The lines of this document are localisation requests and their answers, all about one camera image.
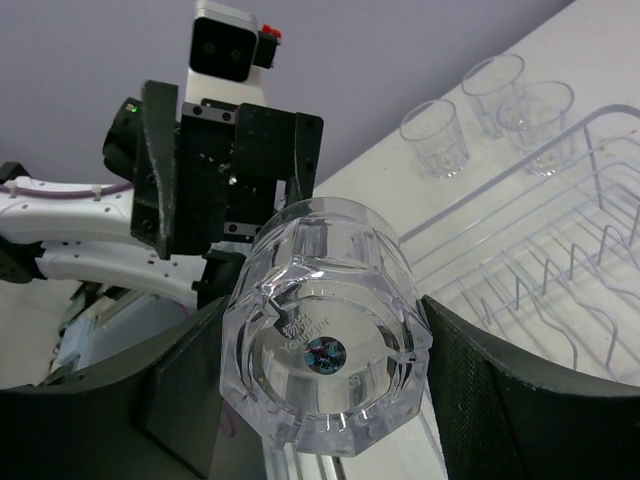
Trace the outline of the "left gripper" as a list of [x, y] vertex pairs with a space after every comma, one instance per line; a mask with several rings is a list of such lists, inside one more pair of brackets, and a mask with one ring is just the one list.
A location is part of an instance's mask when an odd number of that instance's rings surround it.
[[131, 235], [167, 260], [222, 240], [251, 242], [285, 205], [313, 195], [321, 117], [244, 103], [187, 104], [178, 87], [147, 80], [127, 98], [105, 137], [105, 166], [131, 182]]

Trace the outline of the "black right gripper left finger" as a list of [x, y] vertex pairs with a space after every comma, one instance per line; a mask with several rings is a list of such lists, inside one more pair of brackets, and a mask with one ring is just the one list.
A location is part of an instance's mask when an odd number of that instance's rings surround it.
[[2, 478], [207, 478], [227, 303], [51, 383], [2, 390]]

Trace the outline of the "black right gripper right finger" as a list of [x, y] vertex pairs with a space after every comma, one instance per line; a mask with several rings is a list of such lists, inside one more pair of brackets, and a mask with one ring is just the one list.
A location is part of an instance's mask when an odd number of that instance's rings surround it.
[[429, 296], [422, 306], [449, 478], [638, 478], [638, 387], [540, 358]]

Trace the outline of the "clear glass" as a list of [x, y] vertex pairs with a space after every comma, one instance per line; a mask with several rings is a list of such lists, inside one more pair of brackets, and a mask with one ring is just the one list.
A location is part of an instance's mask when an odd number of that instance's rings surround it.
[[354, 457], [420, 410], [433, 336], [393, 228], [355, 201], [264, 226], [222, 335], [221, 395], [275, 447]]
[[468, 162], [457, 109], [449, 100], [430, 100], [411, 109], [399, 134], [431, 177], [454, 177]]
[[516, 54], [501, 54], [473, 66], [462, 78], [461, 89], [482, 132], [492, 139], [503, 137], [497, 112], [524, 81], [525, 61]]
[[[503, 101], [496, 120], [512, 148], [527, 157], [569, 127], [574, 99], [574, 90], [560, 81], [523, 84]], [[572, 158], [573, 150], [569, 137], [534, 157], [524, 169], [533, 175], [551, 176]]]

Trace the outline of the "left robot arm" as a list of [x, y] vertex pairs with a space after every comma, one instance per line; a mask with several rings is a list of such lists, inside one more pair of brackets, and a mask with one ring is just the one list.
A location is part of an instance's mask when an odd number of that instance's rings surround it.
[[248, 102], [180, 102], [147, 81], [105, 138], [121, 184], [62, 184], [1, 166], [1, 277], [79, 280], [189, 308], [229, 295], [280, 206], [311, 197], [322, 118]]

